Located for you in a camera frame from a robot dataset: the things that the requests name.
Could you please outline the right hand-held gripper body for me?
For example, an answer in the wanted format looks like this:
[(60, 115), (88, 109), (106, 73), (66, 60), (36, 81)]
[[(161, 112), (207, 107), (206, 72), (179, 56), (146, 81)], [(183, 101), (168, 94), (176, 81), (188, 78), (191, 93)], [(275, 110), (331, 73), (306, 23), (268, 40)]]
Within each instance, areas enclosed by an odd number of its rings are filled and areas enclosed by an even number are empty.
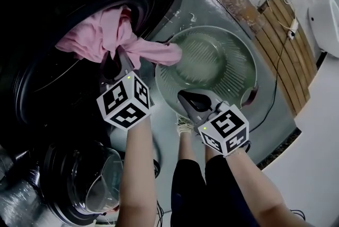
[(236, 105), (221, 105), (222, 111), (198, 127), (203, 143), (229, 156), (249, 144), (249, 122)]

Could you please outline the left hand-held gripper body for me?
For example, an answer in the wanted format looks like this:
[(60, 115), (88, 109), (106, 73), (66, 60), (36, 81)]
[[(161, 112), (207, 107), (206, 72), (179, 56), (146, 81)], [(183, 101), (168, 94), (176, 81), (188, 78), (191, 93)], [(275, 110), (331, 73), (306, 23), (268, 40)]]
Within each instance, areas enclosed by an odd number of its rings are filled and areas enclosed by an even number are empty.
[(150, 115), (149, 88), (130, 72), (97, 99), (102, 118), (119, 129), (131, 129)]

